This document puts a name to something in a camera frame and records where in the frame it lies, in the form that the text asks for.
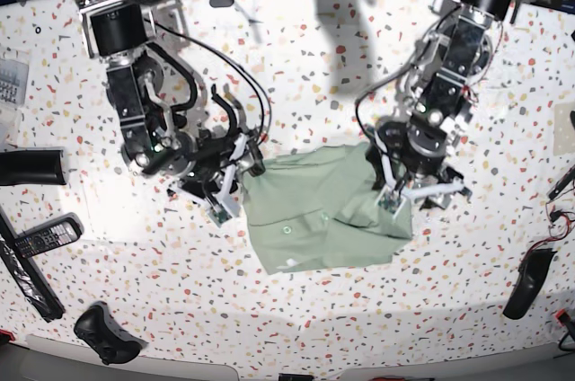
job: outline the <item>game controller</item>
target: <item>game controller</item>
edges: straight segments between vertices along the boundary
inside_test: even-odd
[[[110,330],[101,306],[92,306],[84,312],[75,323],[74,333],[98,353],[106,366],[128,363],[142,350],[138,342],[123,341]]]

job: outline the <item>fabric cloth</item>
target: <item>fabric cloth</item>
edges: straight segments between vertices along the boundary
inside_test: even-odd
[[[265,162],[245,177],[243,206],[266,271],[383,264],[411,240],[411,204],[394,215],[377,203],[368,144],[322,147]]]

